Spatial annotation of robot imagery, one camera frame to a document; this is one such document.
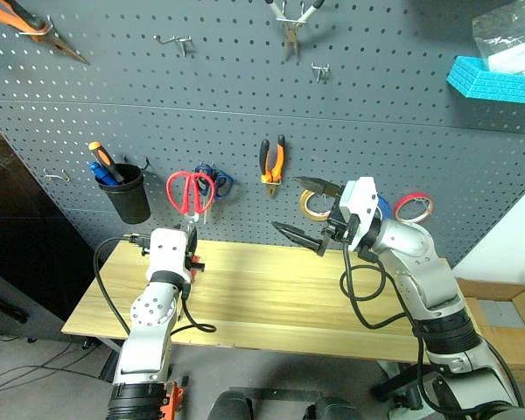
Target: wire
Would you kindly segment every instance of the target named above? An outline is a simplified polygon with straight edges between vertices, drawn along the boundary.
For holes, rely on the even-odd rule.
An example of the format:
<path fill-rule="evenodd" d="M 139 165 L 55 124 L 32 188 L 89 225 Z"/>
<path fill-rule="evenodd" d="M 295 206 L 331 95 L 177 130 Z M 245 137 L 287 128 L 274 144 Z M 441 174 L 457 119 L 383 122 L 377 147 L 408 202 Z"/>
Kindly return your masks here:
<path fill-rule="evenodd" d="M 406 317 L 406 318 L 408 318 L 410 324 L 412 325 L 413 332 L 416 331 L 417 330 L 417 324 L 414 321 L 414 319 L 410 316 L 409 309 L 407 308 L 406 304 L 404 303 L 403 298 L 402 298 L 399 290 L 396 288 L 395 280 L 393 279 L 393 277 L 389 273 L 387 273 L 387 271 L 385 271 L 385 267 L 383 266 L 383 264 L 380 261 L 378 261 L 377 265 L 379 267 L 375 267 L 373 265 L 356 265 L 356 266 L 351 266 L 351 264 L 350 264 L 350 255 L 349 255 L 349 250 L 348 250 L 348 244 L 346 244 L 346 243 L 342 247 L 342 255 L 344 257 L 344 264 L 345 264 L 346 271 L 340 277 L 340 281 L 339 281 L 340 289 L 342 290 L 342 293 L 344 293 L 350 299 L 350 303 L 352 304 L 352 307 L 354 309 L 354 312 L 355 312 L 356 316 L 358 317 L 358 320 L 366 328 L 377 329 L 377 328 L 382 328 L 383 326 L 390 324 L 391 322 L 393 322 L 396 319 Z M 357 270 L 357 269 L 369 269 L 369 270 L 376 270 L 376 271 L 381 272 L 380 285 L 377 288 L 377 290 L 374 293 L 372 293 L 371 295 L 368 295 L 368 296 L 365 296 L 365 297 L 356 297 L 354 295 L 354 286 L 353 286 L 353 280 L 352 280 L 352 270 Z M 346 277 L 346 288 L 344 287 L 344 278 L 345 277 Z M 368 301 L 368 300 L 371 300 L 371 299 L 376 298 L 377 296 L 379 296 L 379 294 L 381 294 L 383 289 L 385 288 L 386 278 L 388 278 L 388 280 L 393 284 L 393 287 L 394 287 L 395 293 L 396 293 L 396 297 L 397 297 L 397 299 L 398 299 L 398 301 L 399 301 L 399 303 L 400 303 L 400 305 L 402 307 L 403 313 L 399 313 L 399 314 L 395 315 L 394 317 L 388 318 L 388 319 L 386 319 L 385 321 L 382 321 L 379 324 L 372 325 L 372 324 L 369 324 L 363 318 L 363 316 L 361 314 L 361 311 L 360 311 L 360 308 L 358 307 L 358 302 Z M 510 405 L 509 402 L 505 402 L 505 401 L 491 401 L 491 402 L 484 402 L 484 403 L 479 404 L 476 407 L 473 407 L 471 409 L 443 409 L 442 407 L 437 406 L 428 397 L 428 395 L 426 394 L 426 390 L 425 390 L 425 387 L 424 387 L 424 374 L 423 374 L 423 371 L 424 371 L 423 370 L 423 365 L 424 365 L 424 341 L 423 341 L 423 339 L 421 337 L 416 337 L 416 338 L 418 339 L 418 360 L 416 362 L 416 381 L 417 381 L 417 385 L 418 385 L 418 390 L 420 392 L 420 396 L 423 398 L 423 400 L 433 410 L 435 410 L 435 411 L 437 411 L 437 412 L 439 412 L 441 414 L 447 415 L 449 417 L 459 417 L 459 416 L 462 417 L 462 416 L 468 416 L 468 415 L 471 415 L 471 414 L 479 413 L 480 411 L 485 410 L 485 409 L 487 409 L 489 407 L 492 407 L 492 406 L 500 406 L 501 407 L 502 405 Z M 511 387 L 512 387 L 512 389 L 514 391 L 515 399 L 517 400 L 517 404 L 520 407 L 523 407 L 523 400 L 522 400 L 521 392 L 519 390 L 519 387 L 517 386 L 517 382 L 515 381 L 515 378 L 514 378 L 512 372 L 511 372 L 511 369 L 506 364 L 506 362 L 504 361 L 504 359 L 501 356 L 501 354 L 498 353 L 496 348 L 494 346 L 492 346 L 492 344 L 488 340 L 486 340 L 486 339 L 483 339 L 483 340 L 487 343 L 488 347 L 490 348 L 490 350 L 492 351 L 492 353 L 494 354 L 494 356 L 496 357 L 496 359 L 498 360 L 498 362 L 501 364 L 502 368 L 506 372 L 506 376 L 509 379 Z"/>
<path fill-rule="evenodd" d="M 62 349 L 60 352 L 58 352 L 57 354 L 55 354 L 53 357 L 51 357 L 50 359 L 48 359 L 47 361 L 45 361 L 41 366 L 45 366 L 45 365 L 48 365 L 49 363 L 51 363 L 52 361 L 55 361 L 56 359 L 58 359 L 59 357 L 62 357 L 63 355 L 67 355 L 65 354 L 68 349 L 70 348 L 70 346 L 72 345 L 72 342 L 73 342 L 74 338 L 73 337 L 70 337 L 70 342 L 68 343 L 68 345 Z M 0 374 L 0 377 L 4 376 L 4 375 L 7 375 L 8 373 L 10 372 L 13 372 L 15 370 L 18 370 L 18 369 L 21 369 L 21 368 L 24 368 L 23 366 L 20 366 L 20 367 L 13 367 L 12 369 L 9 369 L 9 370 L 6 370 L 5 372 L 2 372 Z M 31 372 L 34 372 L 35 370 L 37 369 L 34 369 L 32 371 L 29 371 L 29 372 L 26 372 L 24 374 L 21 374 L 18 378 L 16 379 L 20 379 L 28 374 L 30 374 Z"/>
<path fill-rule="evenodd" d="M 350 304 L 352 305 L 353 311 L 354 311 L 354 313 L 356 314 L 356 317 L 358 318 L 358 320 L 361 322 L 361 324 L 363 326 L 365 326 L 369 330 L 377 330 L 379 328 L 383 328 L 384 326 L 388 326 L 392 322 L 395 322 L 398 319 L 404 318 L 406 316 L 406 314 L 404 312 L 401 312 L 401 313 L 397 313 L 396 315 L 394 315 L 394 316 L 392 316 L 390 318 L 384 319 L 383 321 L 381 321 L 381 322 L 379 322 L 377 324 L 370 324 L 364 318 L 363 314 L 361 313 L 360 307 L 358 306 L 358 301 L 371 300 L 372 298 L 377 297 L 383 291 L 383 289 L 385 287 L 386 277 L 391 282 L 393 282 L 393 277 L 389 273 L 387 273 L 385 271 L 385 267 L 383 267 L 383 264 L 381 262 L 379 262 L 379 261 L 377 262 L 379 267 L 367 266 L 367 265 L 365 265 L 365 266 L 355 266 L 356 268 L 358 268 L 358 267 L 371 268 L 373 270 L 377 270 L 377 271 L 381 272 L 381 283 L 379 285 L 379 288 L 374 293 L 372 293 L 369 296 L 356 297 L 354 295 L 354 284 L 353 284 L 353 281 L 352 281 L 352 269 L 353 269 L 353 267 L 351 266 L 351 263 L 350 263 L 350 255 L 349 255 L 349 249 L 348 249 L 348 244 L 347 243 L 342 245 L 342 256 L 344 258 L 344 266 L 345 266 L 346 270 L 342 274 L 342 276 L 340 277 L 340 288 L 342 289 L 343 293 L 346 292 L 346 294 L 348 296 L 348 299 L 350 300 Z M 346 290 L 343 289 L 344 276 L 346 276 Z"/>
<path fill-rule="evenodd" d="M 115 314 L 116 318 L 118 319 L 119 323 L 121 323 L 122 328 L 124 331 L 128 334 L 130 334 L 130 328 L 124 321 L 123 317 L 121 316 L 121 313 L 116 309 L 115 304 L 111 300 L 111 297 L 107 293 L 107 290 L 105 289 L 105 285 L 103 284 L 102 276 L 99 273 L 99 255 L 109 245 L 111 242 L 119 242 L 119 241 L 128 241 L 129 238 L 124 237 L 115 237 L 115 238 L 108 238 L 102 243 L 99 244 L 99 246 L 95 249 L 94 252 L 94 273 L 95 273 L 95 280 L 97 280 L 97 284 L 99 284 L 99 289 L 101 290 L 101 294 L 107 301 L 107 305 L 109 308 L 111 308 L 111 311 Z"/>
<path fill-rule="evenodd" d="M 380 269 L 379 267 L 375 267 L 374 265 L 353 265 L 352 267 L 350 267 L 350 272 L 352 272 L 354 270 L 361 270 L 361 269 L 375 270 L 375 271 L 379 271 L 381 273 L 381 282 L 379 283 L 379 287 L 377 288 L 376 291 L 374 291 L 371 295 L 367 295 L 367 296 L 364 296 L 364 297 L 354 296 L 354 299 L 356 301 L 358 301 L 358 302 L 366 302 L 368 300 L 375 299 L 379 295 L 382 294 L 383 289 L 385 289 L 385 283 L 387 281 L 387 276 L 390 276 L 390 274 L 388 274 L 386 271 Z M 348 290 L 347 290 L 347 288 L 344 285 L 344 279 L 346 277 L 347 277 L 347 271 L 344 271 L 344 273 L 342 273 L 342 275 L 340 276 L 339 286 L 340 286 L 340 290 L 342 291 L 344 296 L 346 296 L 347 298 L 350 298 L 350 296 L 348 295 Z"/>
<path fill-rule="evenodd" d="M 178 328 L 175 331 L 172 331 L 171 335 L 173 335 L 174 333 L 178 333 L 179 331 L 183 331 L 183 330 L 186 330 L 188 328 L 193 328 L 193 327 L 198 328 L 203 333 L 215 333 L 217 331 L 217 328 L 215 327 L 215 325 L 212 325 L 212 324 L 199 324 L 199 323 L 197 323 L 193 319 L 193 317 L 191 316 L 191 313 L 189 312 L 189 308 L 187 308 L 187 306 L 186 306 L 186 299 L 181 299 L 181 300 L 183 302 L 183 312 L 185 313 L 186 318 L 189 320 L 189 322 L 191 324 L 187 325 L 186 327 L 181 327 L 181 328 Z"/>
<path fill-rule="evenodd" d="M 482 337 L 482 339 L 488 344 L 488 348 L 493 353 L 493 355 L 498 359 L 498 362 L 501 364 L 501 367 L 504 369 L 504 372 L 506 372 L 507 379 L 509 380 L 509 383 L 511 384 L 511 388 L 514 390 L 515 399 L 517 400 L 517 405 L 519 405 L 521 408 L 524 407 L 523 404 L 523 397 L 522 393 L 519 390 L 519 386 L 517 386 L 517 381 L 515 380 L 514 374 L 512 374 L 511 369 L 509 368 L 508 364 L 504 360 L 503 357 L 501 357 L 501 354 L 498 352 L 496 347 L 492 345 L 490 341 Z"/>
<path fill-rule="evenodd" d="M 17 339 L 19 339 L 19 337 L 13 337 L 11 339 L 0 339 L 0 341 L 2 341 L 3 343 L 9 343 L 9 342 L 15 341 Z"/>
<path fill-rule="evenodd" d="M 190 328 L 196 328 L 196 326 L 193 325 L 193 324 L 181 326 L 180 328 L 177 328 L 176 330 L 171 331 L 170 335 L 173 335 L 173 334 L 176 334 L 176 333 L 180 333 L 181 331 L 188 330 Z"/>
<path fill-rule="evenodd" d="M 490 401 L 483 402 L 471 409 L 444 409 L 436 405 L 426 394 L 426 389 L 424 387 L 424 375 L 423 375 L 423 364 L 424 364 L 424 341 L 420 337 L 418 339 L 418 361 L 416 362 L 416 378 L 418 384 L 418 390 L 420 391 L 420 396 L 426 404 L 428 404 L 433 410 L 438 413 L 444 414 L 449 417 L 458 417 L 458 416 L 470 416 L 472 414 L 477 414 L 482 410 L 485 410 L 493 406 L 502 406 L 510 405 L 509 402 L 505 401 Z"/>
<path fill-rule="evenodd" d="M 9 389 L 14 389 L 14 388 L 18 388 L 18 387 L 22 387 L 24 385 L 27 385 L 29 383 L 34 383 L 34 382 L 37 382 L 37 381 L 40 381 L 40 380 L 43 380 L 45 378 L 48 378 L 49 376 L 52 376 L 52 375 L 55 375 L 57 373 L 57 371 L 62 371 L 62 372 L 68 372 L 68 373 L 73 373 L 73 374 L 77 374 L 77 375 L 83 375 L 83 376 L 90 376 L 90 377 L 93 377 L 95 379 L 99 379 L 91 374 L 84 374 L 82 372 L 76 372 L 76 371 L 73 371 L 73 370 L 68 370 L 67 368 L 75 365 L 76 363 L 78 363 L 79 361 L 82 361 L 83 359 L 85 359 L 86 357 L 88 357 L 91 353 L 93 353 L 98 347 L 95 347 L 95 348 L 92 348 L 89 352 L 83 354 L 81 357 L 79 357 L 78 359 L 74 360 L 74 361 L 71 361 L 70 363 L 62 366 L 62 367 L 48 367 L 48 366 L 44 366 L 45 364 L 41 364 L 41 365 L 25 365 L 25 366 L 20 366 L 20 367 L 14 367 L 13 369 L 10 369 L 6 372 L 3 372 L 0 374 L 0 376 L 2 375 L 6 375 L 12 371 L 15 371 L 15 370 L 18 370 L 18 369 L 24 369 L 24 368 L 31 368 L 31 370 L 29 372 L 25 372 L 24 374 L 21 374 L 19 376 L 16 376 L 15 378 L 12 378 L 2 384 L 0 384 L 0 388 L 5 386 L 5 385 L 8 385 L 9 383 L 12 383 L 12 382 L 15 382 L 15 381 L 18 381 L 19 379 L 23 378 L 24 376 L 27 376 L 28 374 L 31 374 L 32 372 L 35 372 L 36 370 L 39 370 L 39 369 L 44 369 L 44 370 L 53 370 L 54 372 L 50 373 L 50 374 L 46 374 L 44 376 L 40 376 L 39 378 L 35 378 L 35 379 L 32 379 L 30 381 L 25 381 L 25 382 L 22 382 L 22 383 L 18 383 L 16 385 L 12 385 L 10 387 L 7 387 L 7 388 L 2 388 L 0 389 L 0 392 L 3 392 L 3 391 L 7 391 Z M 68 356 L 69 354 L 77 351 L 78 349 L 74 349 L 72 352 L 68 352 L 66 354 L 64 354 L 64 356 Z"/>

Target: pliers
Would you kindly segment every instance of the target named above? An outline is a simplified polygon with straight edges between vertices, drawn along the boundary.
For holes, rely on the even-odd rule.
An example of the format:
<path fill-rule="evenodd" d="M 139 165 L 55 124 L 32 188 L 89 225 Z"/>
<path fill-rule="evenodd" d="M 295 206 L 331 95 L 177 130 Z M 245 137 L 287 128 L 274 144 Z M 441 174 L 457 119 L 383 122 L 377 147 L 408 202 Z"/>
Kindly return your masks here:
<path fill-rule="evenodd" d="M 67 44 L 58 31 L 54 29 L 50 20 L 46 22 L 40 17 L 33 16 L 16 0 L 0 0 L 0 3 L 5 8 L 0 8 L 1 24 L 13 26 L 20 30 L 21 34 L 28 35 L 33 41 L 48 44 L 53 47 L 54 51 L 61 51 L 75 60 L 89 64 L 86 59 Z"/>
<path fill-rule="evenodd" d="M 270 169 L 269 160 L 270 143 L 267 139 L 262 140 L 261 152 L 259 154 L 259 166 L 261 167 L 261 182 L 266 184 L 266 191 L 270 197 L 274 197 L 277 186 L 282 184 L 282 169 L 286 159 L 286 137 L 278 136 L 278 145 L 276 149 L 276 162 Z"/>
<path fill-rule="evenodd" d="M 307 19 L 313 13 L 315 13 L 325 0 L 315 0 L 313 5 L 307 9 L 303 10 L 302 5 L 302 14 L 299 19 L 288 19 L 282 10 L 274 3 L 274 0 L 264 0 L 265 3 L 270 7 L 272 13 L 276 16 L 276 20 L 282 23 L 284 41 L 283 41 L 283 55 L 284 59 L 288 59 L 288 50 L 290 44 L 292 46 L 294 54 L 296 54 L 296 59 L 299 60 L 299 48 L 298 48 L 298 29 L 307 23 Z"/>

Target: screwdriver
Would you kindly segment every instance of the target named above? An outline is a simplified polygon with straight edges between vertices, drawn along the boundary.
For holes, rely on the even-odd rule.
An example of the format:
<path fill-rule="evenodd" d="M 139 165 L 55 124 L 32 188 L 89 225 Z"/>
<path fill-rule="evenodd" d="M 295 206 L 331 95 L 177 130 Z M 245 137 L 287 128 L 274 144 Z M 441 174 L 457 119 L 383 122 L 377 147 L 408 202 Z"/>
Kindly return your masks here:
<path fill-rule="evenodd" d="M 116 182 L 122 184 L 124 182 L 124 177 L 116 169 L 115 161 L 107 153 L 102 144 L 99 142 L 92 142 L 87 147 L 89 148 L 89 151 L 91 151 L 91 154 L 94 155 L 95 160 L 97 160 L 97 162 L 99 162 L 105 169 L 107 169 L 107 171 L 113 176 Z"/>

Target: plastic bag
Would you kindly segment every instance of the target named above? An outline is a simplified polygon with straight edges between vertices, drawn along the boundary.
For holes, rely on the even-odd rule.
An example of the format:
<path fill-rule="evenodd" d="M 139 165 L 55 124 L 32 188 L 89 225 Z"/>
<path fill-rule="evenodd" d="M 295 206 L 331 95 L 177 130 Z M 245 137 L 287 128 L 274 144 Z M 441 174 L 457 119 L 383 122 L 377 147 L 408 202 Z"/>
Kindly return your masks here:
<path fill-rule="evenodd" d="M 472 35 L 490 71 L 525 75 L 525 0 L 476 17 Z"/>

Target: white wall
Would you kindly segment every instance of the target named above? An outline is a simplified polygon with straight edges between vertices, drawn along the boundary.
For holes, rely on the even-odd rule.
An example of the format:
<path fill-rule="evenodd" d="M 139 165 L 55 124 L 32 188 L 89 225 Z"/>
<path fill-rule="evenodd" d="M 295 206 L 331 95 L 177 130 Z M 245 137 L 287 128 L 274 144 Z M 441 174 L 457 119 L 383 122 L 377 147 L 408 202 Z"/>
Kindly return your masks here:
<path fill-rule="evenodd" d="M 472 280 L 525 283 L 525 194 L 453 274 Z"/>

